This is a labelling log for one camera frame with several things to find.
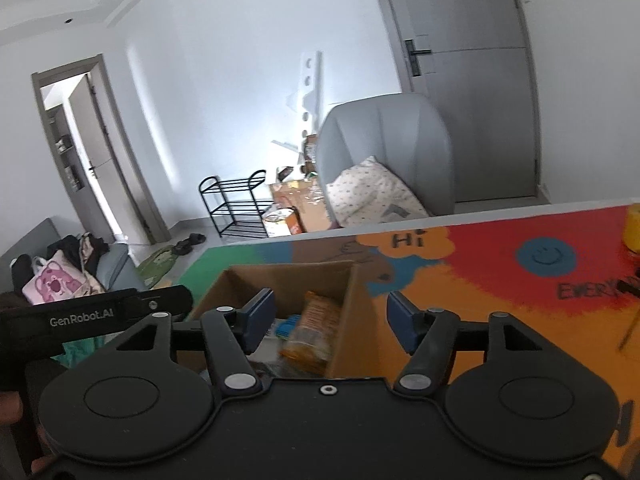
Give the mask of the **beige cracker pack with barcode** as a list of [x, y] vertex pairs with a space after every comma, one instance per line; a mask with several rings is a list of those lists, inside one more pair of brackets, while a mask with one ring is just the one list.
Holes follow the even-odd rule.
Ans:
[[333, 356], [342, 306], [306, 292], [303, 311], [280, 350], [280, 357], [301, 372], [323, 376]]

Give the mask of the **blue snack packet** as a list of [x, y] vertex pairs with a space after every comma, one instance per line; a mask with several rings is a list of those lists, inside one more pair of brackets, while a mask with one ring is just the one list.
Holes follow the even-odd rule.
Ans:
[[296, 327], [299, 320], [300, 320], [299, 314], [291, 315], [288, 318], [285, 318], [284, 320], [280, 320], [280, 318], [277, 318], [274, 321], [274, 329], [273, 329], [274, 336], [282, 340], [287, 340], [288, 337], [291, 336], [292, 331]]

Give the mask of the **pink bear bag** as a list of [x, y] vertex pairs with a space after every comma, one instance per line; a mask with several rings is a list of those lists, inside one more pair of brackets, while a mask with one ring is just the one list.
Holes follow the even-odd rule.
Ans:
[[22, 288], [30, 304], [50, 304], [90, 294], [88, 278], [67, 260], [62, 250], [50, 259], [32, 258], [32, 270], [34, 276]]

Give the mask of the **brown cardboard box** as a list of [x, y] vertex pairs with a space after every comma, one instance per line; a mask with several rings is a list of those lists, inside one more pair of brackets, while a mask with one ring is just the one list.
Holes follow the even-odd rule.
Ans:
[[276, 317], [301, 314], [308, 292], [342, 308], [334, 345], [323, 375], [327, 378], [381, 377], [378, 316], [368, 294], [363, 266], [353, 261], [230, 266], [190, 313], [218, 307], [240, 308], [264, 288], [273, 291]]

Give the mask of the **hand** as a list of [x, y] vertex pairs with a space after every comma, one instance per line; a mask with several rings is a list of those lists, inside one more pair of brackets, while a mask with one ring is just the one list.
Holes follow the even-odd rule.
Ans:
[[39, 434], [39, 401], [58, 374], [49, 358], [1, 363], [1, 478], [26, 479], [49, 452]]

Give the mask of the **black slippers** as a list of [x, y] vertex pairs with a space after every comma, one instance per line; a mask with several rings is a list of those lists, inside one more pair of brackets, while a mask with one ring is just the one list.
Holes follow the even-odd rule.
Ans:
[[206, 242], [206, 236], [201, 233], [191, 233], [183, 240], [179, 240], [177, 244], [171, 247], [171, 252], [178, 256], [186, 256], [192, 252], [195, 246], [204, 244]]

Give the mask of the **grey sofa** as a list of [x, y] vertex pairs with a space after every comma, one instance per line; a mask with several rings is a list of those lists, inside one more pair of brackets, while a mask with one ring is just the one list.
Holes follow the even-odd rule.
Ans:
[[50, 218], [45, 218], [33, 229], [16, 240], [1, 254], [1, 291], [13, 292], [11, 264], [28, 255], [49, 260], [58, 250], [77, 271], [89, 272], [106, 292], [134, 288], [147, 290], [125, 243], [106, 244], [102, 238], [90, 235], [81, 244], [81, 235], [61, 235]]

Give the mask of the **black shoe rack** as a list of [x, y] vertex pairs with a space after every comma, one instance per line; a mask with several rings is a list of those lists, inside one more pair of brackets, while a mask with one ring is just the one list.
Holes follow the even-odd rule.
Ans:
[[268, 237], [262, 216], [273, 201], [256, 195], [266, 183], [266, 177], [267, 173], [261, 169], [246, 178], [210, 176], [201, 180], [198, 194], [220, 238], [261, 240]]

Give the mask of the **brown paper bags pile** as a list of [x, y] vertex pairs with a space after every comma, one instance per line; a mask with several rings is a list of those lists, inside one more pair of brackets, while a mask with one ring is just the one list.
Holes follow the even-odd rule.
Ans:
[[278, 143], [284, 148], [286, 159], [276, 167], [268, 188], [274, 203], [280, 208], [293, 209], [303, 232], [326, 231], [331, 220], [320, 185], [316, 167], [318, 136], [305, 136], [296, 146]]

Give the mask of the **white dotted pillow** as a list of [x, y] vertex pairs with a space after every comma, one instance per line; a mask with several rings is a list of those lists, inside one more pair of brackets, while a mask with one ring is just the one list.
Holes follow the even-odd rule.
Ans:
[[410, 188], [374, 156], [343, 170], [326, 186], [335, 221], [370, 226], [431, 217]]

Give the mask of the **black clothes hanger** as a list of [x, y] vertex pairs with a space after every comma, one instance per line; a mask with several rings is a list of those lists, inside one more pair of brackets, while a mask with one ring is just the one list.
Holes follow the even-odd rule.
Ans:
[[630, 322], [628, 328], [626, 329], [626, 332], [624, 333], [622, 340], [620, 341], [620, 344], [617, 347], [617, 350], [619, 352], [622, 352], [625, 349], [626, 345], [631, 340], [631, 337], [634, 334], [634, 330], [636, 329], [638, 324], [639, 324], [639, 315], [636, 315]]

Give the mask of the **white perforated board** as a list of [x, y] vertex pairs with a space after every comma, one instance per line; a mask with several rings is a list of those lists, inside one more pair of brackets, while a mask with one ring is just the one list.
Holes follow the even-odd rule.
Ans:
[[286, 100], [295, 115], [295, 127], [302, 137], [317, 132], [321, 108], [322, 53], [303, 52], [299, 60], [297, 86]]

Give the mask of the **yellow tape roll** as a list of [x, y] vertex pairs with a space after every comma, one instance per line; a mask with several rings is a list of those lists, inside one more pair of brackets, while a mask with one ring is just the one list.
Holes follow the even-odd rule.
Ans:
[[631, 204], [626, 210], [622, 242], [634, 254], [640, 254], [640, 204]]

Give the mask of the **grey door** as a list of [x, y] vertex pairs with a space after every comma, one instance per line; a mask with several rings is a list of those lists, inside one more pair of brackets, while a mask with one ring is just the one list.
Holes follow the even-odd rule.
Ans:
[[400, 79], [442, 116], [457, 202], [535, 195], [537, 96], [518, 0], [385, 0]]

